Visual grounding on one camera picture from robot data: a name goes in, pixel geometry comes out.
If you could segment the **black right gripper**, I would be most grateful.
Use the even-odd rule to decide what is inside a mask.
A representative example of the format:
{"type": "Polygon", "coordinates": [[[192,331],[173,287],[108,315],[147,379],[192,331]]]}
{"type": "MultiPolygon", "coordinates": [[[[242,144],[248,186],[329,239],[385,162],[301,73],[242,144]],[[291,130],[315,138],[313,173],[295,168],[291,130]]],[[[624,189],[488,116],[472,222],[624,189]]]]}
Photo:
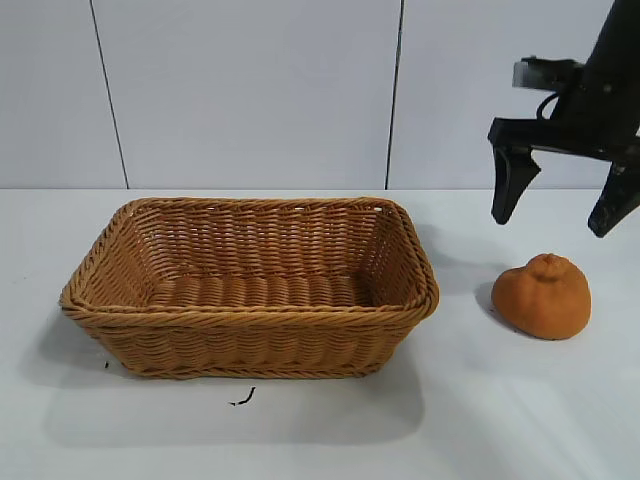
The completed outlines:
{"type": "Polygon", "coordinates": [[[488,139],[493,147],[495,186],[491,214],[506,224],[541,168],[533,150],[612,163],[588,218],[605,237],[639,207],[639,80],[592,67],[516,67],[513,85],[548,91],[535,116],[497,117],[488,139]]]}

